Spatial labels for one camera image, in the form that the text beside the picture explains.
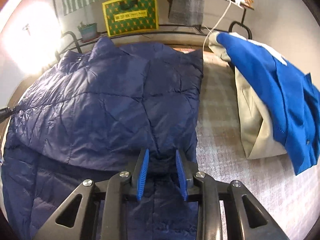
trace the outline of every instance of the blue flower pot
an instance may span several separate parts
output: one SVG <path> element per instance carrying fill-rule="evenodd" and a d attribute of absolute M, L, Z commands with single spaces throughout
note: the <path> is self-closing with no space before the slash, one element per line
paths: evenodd
<path fill-rule="evenodd" d="M 80 30 L 82 41 L 89 41 L 98 36 L 97 23 L 91 23 L 88 27 Z"/>

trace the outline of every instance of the green plant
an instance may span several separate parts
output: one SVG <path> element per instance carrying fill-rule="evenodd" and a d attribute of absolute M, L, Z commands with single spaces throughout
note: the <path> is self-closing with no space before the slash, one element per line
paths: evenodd
<path fill-rule="evenodd" d="M 85 28 L 87 28 L 87 27 L 89 27 L 91 24 L 84 24 L 82 21 L 80 22 L 80 25 L 78 25 L 78 30 L 80 31 L 80 30 L 83 30 L 83 29 L 85 29 Z"/>

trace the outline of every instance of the yellow label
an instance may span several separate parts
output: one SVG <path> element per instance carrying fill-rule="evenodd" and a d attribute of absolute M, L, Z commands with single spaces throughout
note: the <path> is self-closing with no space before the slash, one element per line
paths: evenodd
<path fill-rule="evenodd" d="M 133 19 L 133 18 L 147 17 L 147 16 L 148 16 L 147 10 L 125 12 L 125 13 L 119 13 L 114 15 L 115 22 Z"/>

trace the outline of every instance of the white cord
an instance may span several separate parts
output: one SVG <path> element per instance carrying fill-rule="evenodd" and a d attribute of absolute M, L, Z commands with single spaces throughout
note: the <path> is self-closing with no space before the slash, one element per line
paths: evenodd
<path fill-rule="evenodd" d="M 207 41 L 207 38 L 209 37 L 209 34 L 212 33 L 212 31 L 219 25 L 219 23 L 220 23 L 221 20 L 224 18 L 224 16 L 226 15 L 227 11 L 229 10 L 230 5 L 231 5 L 231 0 L 229 0 L 228 7 L 227 7 L 226 10 L 224 11 L 223 15 L 221 16 L 221 18 L 218 20 L 217 24 L 216 24 L 211 30 L 209 30 L 208 27 L 206 27 L 206 26 L 204 25 L 204 27 L 206 27 L 206 28 L 209 30 L 209 33 L 207 34 L 207 36 L 206 36 L 205 39 L 204 39 L 203 46 L 202 46 L 202 54 L 204 53 L 204 45 L 205 45 L 205 42 Z"/>

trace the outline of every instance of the mattress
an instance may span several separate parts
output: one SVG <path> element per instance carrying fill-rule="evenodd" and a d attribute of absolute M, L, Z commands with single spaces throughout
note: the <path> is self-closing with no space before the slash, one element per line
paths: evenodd
<path fill-rule="evenodd" d="M 204 54 L 196 131 L 197 161 L 201 171 L 223 182 L 239 179 L 291 240 L 301 240 L 307 235 L 320 212 L 319 165 L 295 176 L 287 155 L 246 159 L 240 140 L 234 74 L 212 53 Z M 221 211 L 223 235 L 227 239 L 222 204 Z"/>

